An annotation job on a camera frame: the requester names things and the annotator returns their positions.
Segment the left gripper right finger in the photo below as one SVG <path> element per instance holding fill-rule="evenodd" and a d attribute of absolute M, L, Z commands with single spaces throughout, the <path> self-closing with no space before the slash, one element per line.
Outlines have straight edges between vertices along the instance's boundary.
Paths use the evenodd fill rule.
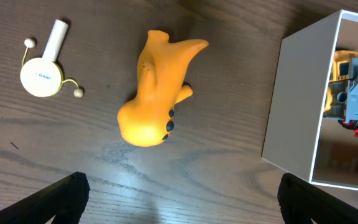
<path fill-rule="evenodd" d="M 291 173 L 283 174 L 277 199 L 286 224 L 358 224 L 358 209 Z"/>

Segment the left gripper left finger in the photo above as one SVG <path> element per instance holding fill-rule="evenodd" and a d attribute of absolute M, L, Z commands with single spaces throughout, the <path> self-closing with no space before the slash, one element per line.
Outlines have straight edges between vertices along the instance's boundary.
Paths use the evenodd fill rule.
<path fill-rule="evenodd" d="M 74 172 L 0 210 L 0 223 L 79 223 L 89 192 L 86 174 Z"/>

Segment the yellow grey toy dump truck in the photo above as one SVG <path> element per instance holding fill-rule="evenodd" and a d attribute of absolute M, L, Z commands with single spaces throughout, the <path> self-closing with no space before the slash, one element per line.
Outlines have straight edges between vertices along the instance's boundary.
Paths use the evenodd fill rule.
<path fill-rule="evenodd" d="M 358 121 L 358 52 L 334 53 L 323 117 L 344 123 Z"/>

